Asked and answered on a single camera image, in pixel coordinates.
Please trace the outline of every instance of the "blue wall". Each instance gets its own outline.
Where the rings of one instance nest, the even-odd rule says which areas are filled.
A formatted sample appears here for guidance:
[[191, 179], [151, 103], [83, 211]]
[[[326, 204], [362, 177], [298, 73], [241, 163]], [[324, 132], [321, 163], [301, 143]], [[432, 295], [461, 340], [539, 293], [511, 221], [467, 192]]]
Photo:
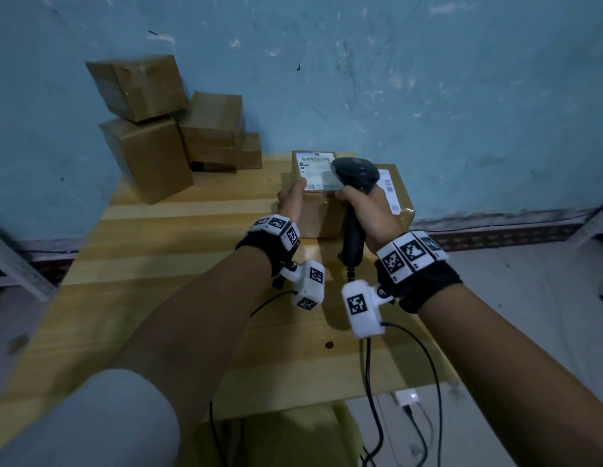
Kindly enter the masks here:
[[396, 163], [419, 218], [603, 202], [603, 0], [0, 0], [0, 227], [95, 225], [119, 171], [83, 61], [161, 53], [266, 152]]

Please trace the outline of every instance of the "white label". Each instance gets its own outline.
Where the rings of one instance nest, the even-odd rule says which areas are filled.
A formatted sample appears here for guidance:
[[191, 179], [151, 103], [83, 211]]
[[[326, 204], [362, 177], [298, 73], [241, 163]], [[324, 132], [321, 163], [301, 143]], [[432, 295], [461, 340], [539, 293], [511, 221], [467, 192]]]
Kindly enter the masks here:
[[331, 152], [298, 152], [299, 174], [308, 181], [306, 190], [340, 190], [343, 184], [332, 172]]
[[397, 196], [396, 191], [394, 191], [394, 185], [392, 184], [390, 171], [386, 169], [380, 169], [379, 181], [377, 182], [377, 185], [379, 185], [385, 192], [385, 197], [388, 199], [388, 204], [390, 205], [392, 214], [401, 214], [401, 204], [399, 203], [399, 197]]

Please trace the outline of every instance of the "stack of cardboard boxes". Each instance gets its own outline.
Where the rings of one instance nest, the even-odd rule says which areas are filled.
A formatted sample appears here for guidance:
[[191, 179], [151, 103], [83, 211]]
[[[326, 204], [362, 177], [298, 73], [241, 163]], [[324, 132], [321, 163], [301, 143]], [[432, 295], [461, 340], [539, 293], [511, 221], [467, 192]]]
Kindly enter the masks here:
[[86, 65], [107, 108], [120, 116], [100, 129], [145, 203], [193, 185], [191, 167], [207, 172], [262, 167], [259, 135], [245, 133], [242, 97], [195, 92], [189, 103], [173, 56]]

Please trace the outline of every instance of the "forearm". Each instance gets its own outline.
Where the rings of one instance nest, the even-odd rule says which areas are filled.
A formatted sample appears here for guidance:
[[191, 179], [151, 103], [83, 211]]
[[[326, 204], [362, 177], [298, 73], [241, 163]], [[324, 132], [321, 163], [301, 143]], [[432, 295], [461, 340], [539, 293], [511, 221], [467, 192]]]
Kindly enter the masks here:
[[155, 384], [186, 438], [203, 419], [270, 276], [263, 251], [240, 248], [159, 305], [108, 367]]
[[463, 285], [420, 318], [520, 465], [603, 465], [603, 405]]

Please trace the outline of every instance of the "white tracking module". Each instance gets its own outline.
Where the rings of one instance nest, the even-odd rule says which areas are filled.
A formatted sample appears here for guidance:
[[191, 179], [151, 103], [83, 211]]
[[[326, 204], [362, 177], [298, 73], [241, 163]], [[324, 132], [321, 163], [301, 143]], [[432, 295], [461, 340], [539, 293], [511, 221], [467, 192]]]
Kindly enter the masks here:
[[285, 266], [280, 275], [295, 283], [297, 295], [293, 295], [293, 306], [311, 310], [323, 303], [325, 296], [325, 267], [316, 260], [305, 260], [297, 265], [292, 262]]
[[343, 286], [344, 306], [353, 334], [358, 339], [383, 334], [379, 305], [394, 300], [393, 296], [380, 295], [379, 285], [371, 287], [364, 280], [354, 280]]

